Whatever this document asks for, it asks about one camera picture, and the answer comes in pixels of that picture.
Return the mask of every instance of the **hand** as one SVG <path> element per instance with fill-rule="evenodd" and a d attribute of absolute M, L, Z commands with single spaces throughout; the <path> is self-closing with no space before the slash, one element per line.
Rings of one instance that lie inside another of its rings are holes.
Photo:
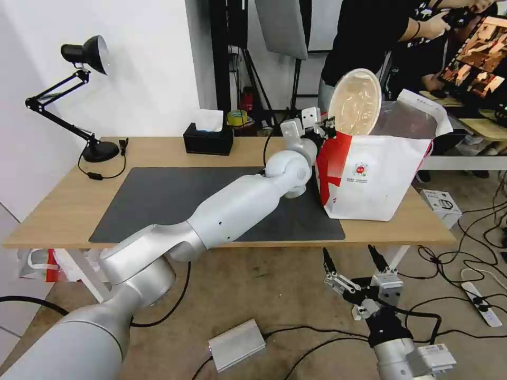
<path fill-rule="evenodd" d="M 472 10 L 475 13 L 482 13 L 497 1 L 498 0 L 475 0 L 475 4 L 472 6 Z"/>
<path fill-rule="evenodd" d="M 427 91 L 432 92 L 444 88 L 444 84 L 438 80 L 439 75 L 440 73 L 430 74 L 421 78 L 421 82 Z"/>
<path fill-rule="evenodd" d="M 421 22 L 421 30 L 416 37 L 424 37 L 429 40 L 433 40 L 436 37 L 440 37 L 445 31 L 450 30 L 449 24 L 447 24 L 442 17 L 444 17 L 449 11 L 441 12 L 436 16 L 433 16 L 428 21 Z"/>

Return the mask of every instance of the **black t-shirt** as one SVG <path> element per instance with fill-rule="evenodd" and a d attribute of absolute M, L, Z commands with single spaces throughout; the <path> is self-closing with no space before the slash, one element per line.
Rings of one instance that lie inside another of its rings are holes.
<path fill-rule="evenodd" d="M 397 98 L 404 88 L 419 92 L 423 88 L 421 78 L 425 75 L 436 74 L 443 68 L 446 42 L 447 33 L 415 47 L 407 48 L 400 44 L 392 50 L 391 75 L 393 78 L 389 81 L 389 90 L 393 98 Z"/>
<path fill-rule="evenodd" d="M 376 73 L 386 52 L 398 42 L 410 17 L 422 20 L 429 1 L 343 0 L 340 18 L 327 55 L 322 79 L 330 86 L 349 71 L 365 68 Z"/>

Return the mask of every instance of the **black desk lamp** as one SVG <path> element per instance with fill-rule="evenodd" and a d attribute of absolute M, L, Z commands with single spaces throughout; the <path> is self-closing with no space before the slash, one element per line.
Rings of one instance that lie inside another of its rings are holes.
<path fill-rule="evenodd" d="M 42 116 L 50 119 L 51 121 L 62 126 L 66 130 L 71 131 L 82 139 L 86 140 L 87 146 L 83 150 L 82 158 L 88 162 L 104 162 L 116 157 L 120 152 L 118 146 L 114 142 L 102 142 L 95 138 L 95 134 L 85 129 L 76 127 L 75 125 L 67 123 L 58 116 L 50 113 L 45 109 L 46 106 L 64 97 L 69 92 L 72 92 L 82 85 L 88 83 L 90 71 L 85 69 L 85 63 L 92 67 L 94 70 L 101 74 L 107 75 L 109 70 L 108 51 L 106 42 L 102 36 L 97 35 L 90 38 L 84 45 L 63 45 L 61 53 L 66 61 L 69 61 L 78 70 L 70 77 L 62 80 L 60 83 L 55 84 L 53 87 L 41 92 L 40 94 L 28 98 L 25 104 L 32 111 L 35 111 Z M 57 93 L 51 93 L 58 87 L 69 82 L 73 78 L 78 78 L 81 83 Z"/>

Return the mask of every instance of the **wooden table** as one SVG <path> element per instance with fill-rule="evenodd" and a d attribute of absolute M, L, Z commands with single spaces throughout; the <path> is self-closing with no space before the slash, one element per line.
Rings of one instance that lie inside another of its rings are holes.
<path fill-rule="evenodd" d="M 63 249 L 82 271 L 82 280 L 99 301 L 108 298 L 109 291 L 94 274 L 78 249 L 105 249 L 114 244 L 90 243 L 88 239 L 116 195 L 129 170 L 133 167 L 211 167 L 262 166 L 265 138 L 238 137 L 234 139 L 231 155 L 209 156 L 185 152 L 183 139 L 176 137 L 131 138 L 127 148 L 127 169 L 114 179 L 90 180 L 77 167 L 54 188 L 37 208 L 9 236 L 4 246 L 14 249 Z M 282 138 L 273 138 L 267 156 L 284 149 Z M 100 164 L 83 162 L 82 167 L 103 175 L 114 175 L 123 166 L 116 157 Z M 387 260 L 395 268 L 409 245 L 453 243 L 454 236 L 435 213 L 411 187 L 390 222 L 342 221 L 346 238 L 342 241 L 258 241 L 231 242 L 226 248 L 301 247 L 336 244 L 379 244 L 391 246 Z"/>
<path fill-rule="evenodd" d="M 463 107 L 463 104 L 451 96 L 438 99 L 428 91 L 421 94 L 444 107 Z M 482 137 L 489 144 L 476 156 L 429 156 L 422 166 L 426 170 L 504 170 L 507 167 L 507 156 L 490 155 L 490 148 L 497 152 L 507 149 L 507 128 L 492 121 L 492 110 L 479 110 L 484 118 L 456 118 L 449 112 L 453 128 L 464 129 L 470 134 Z"/>

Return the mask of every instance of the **wristband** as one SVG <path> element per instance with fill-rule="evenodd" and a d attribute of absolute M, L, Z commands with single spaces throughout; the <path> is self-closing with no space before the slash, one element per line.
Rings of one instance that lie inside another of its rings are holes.
<path fill-rule="evenodd" d="M 417 21 L 417 32 L 416 32 L 416 34 L 414 34 L 414 36 L 411 38 L 411 40 L 416 38 L 420 31 L 421 31 L 421 21 Z"/>

